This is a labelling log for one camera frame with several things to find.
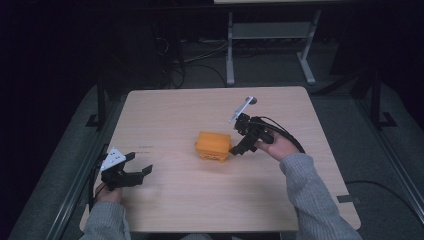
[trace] hand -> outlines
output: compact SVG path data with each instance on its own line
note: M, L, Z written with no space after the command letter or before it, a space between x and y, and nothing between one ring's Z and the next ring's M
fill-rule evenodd
M291 154L299 153L299 150L293 143L281 136L281 134L272 130L268 130L267 133L274 138L274 142L272 144L267 144L262 141L257 141L255 147L265 151L275 160L281 161Z
M97 202L121 203L122 188L115 188L113 191L110 191L105 183L101 183L96 188L96 195Z

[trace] white tag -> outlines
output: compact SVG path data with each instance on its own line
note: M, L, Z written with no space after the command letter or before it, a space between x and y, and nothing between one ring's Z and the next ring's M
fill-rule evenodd
M127 158L124 154L122 154L118 149L115 147L110 150L109 154L107 155L106 159L103 161L102 166L100 167L100 171L107 170L123 161L125 161Z

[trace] person's right hand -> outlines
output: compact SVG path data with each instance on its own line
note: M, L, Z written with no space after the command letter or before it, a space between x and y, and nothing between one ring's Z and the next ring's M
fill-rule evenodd
M281 136L281 134L272 130L268 130L267 133L274 138L274 142L272 144L267 144L262 141L257 141L255 147L265 151L275 160L281 161L291 154L299 153L296 146L285 137Z

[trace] person's left hand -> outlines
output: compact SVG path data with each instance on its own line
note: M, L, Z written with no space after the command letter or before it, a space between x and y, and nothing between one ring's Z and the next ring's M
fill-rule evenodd
M115 188L113 191L110 191L105 183L101 183L96 188L96 194L97 202L121 203L122 188Z

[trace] metal frame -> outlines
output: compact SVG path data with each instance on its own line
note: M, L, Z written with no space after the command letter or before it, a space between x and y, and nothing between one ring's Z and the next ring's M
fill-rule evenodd
M321 10L317 10L312 19L312 22L296 22L296 23L277 23L278 25L269 25L268 27L275 27L275 31L264 33L265 35L259 36L255 31L261 29L259 23L239 23L235 24L233 22L233 13L229 12L228 14L228 48L227 48L227 85L235 85L234 79L234 62L233 62L233 39L272 39L272 38L304 38L306 39L305 47L302 52L297 53L297 57L302 67L303 73L305 75L306 81L308 84L315 84L315 78L312 74L312 71L309 67L307 57L309 50L312 45L312 41L315 36L315 31L317 29L318 20L321 15Z

